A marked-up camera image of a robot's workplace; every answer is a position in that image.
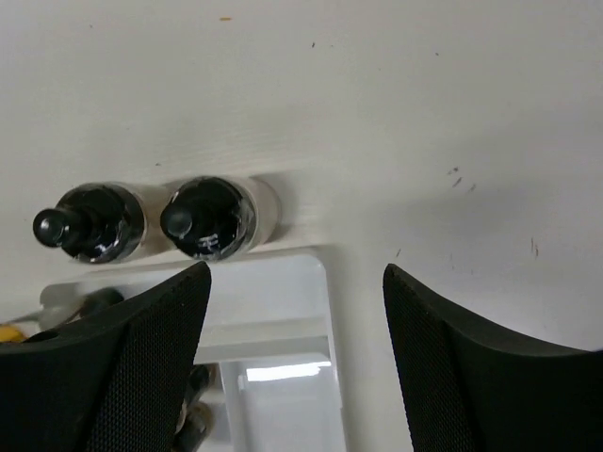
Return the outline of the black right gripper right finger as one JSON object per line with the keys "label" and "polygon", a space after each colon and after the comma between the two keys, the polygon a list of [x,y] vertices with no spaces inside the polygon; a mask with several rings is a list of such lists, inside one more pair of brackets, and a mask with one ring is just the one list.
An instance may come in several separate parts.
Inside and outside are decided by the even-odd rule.
{"label": "black right gripper right finger", "polygon": [[416,451],[598,451],[602,354],[510,330],[395,265],[383,301]]}

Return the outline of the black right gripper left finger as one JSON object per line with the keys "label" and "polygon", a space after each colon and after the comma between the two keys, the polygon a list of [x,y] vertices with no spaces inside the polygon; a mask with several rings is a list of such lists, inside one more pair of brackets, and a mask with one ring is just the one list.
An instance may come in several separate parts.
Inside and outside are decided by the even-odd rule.
{"label": "black right gripper left finger", "polygon": [[96,315],[2,345],[2,450],[170,450],[210,290],[210,269],[197,263]]}

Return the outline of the black cap spice jar front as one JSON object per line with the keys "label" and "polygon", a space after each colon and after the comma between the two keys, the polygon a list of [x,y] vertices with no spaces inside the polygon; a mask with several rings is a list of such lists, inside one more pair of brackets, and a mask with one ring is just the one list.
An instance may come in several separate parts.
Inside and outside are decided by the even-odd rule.
{"label": "black cap spice jar front", "polygon": [[189,407],[184,424],[176,433],[171,450],[175,452],[197,452],[211,433],[214,415],[211,407],[196,402]]}

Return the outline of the black cap spice jar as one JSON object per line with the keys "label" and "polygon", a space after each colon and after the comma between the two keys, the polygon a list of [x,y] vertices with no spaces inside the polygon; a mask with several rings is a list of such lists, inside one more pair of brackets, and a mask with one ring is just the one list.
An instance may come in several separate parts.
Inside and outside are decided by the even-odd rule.
{"label": "black cap spice jar", "polygon": [[197,452],[211,433],[214,415],[211,407],[196,402],[189,407],[184,424],[176,433],[171,450],[175,452]]}
{"label": "black cap spice jar", "polygon": [[214,363],[195,364],[188,376],[186,401],[198,400],[215,382],[217,366]]}

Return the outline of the yellow oil bottle tan cap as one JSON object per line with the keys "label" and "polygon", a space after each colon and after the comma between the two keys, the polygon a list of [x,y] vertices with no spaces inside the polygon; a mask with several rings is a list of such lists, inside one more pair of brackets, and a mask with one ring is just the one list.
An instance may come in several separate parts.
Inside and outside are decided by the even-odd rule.
{"label": "yellow oil bottle tan cap", "polygon": [[28,338],[26,332],[18,325],[2,324],[0,326],[1,344],[19,344]]}

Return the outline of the black top shaker white spice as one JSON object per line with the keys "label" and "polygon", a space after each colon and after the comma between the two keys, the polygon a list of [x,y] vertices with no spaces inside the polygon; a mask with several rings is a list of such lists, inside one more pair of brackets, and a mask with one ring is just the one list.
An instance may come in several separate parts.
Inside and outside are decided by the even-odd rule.
{"label": "black top shaker white spice", "polygon": [[276,192],[256,178],[199,176],[180,184],[160,215],[163,234],[188,257],[234,258],[269,241],[280,221]]}

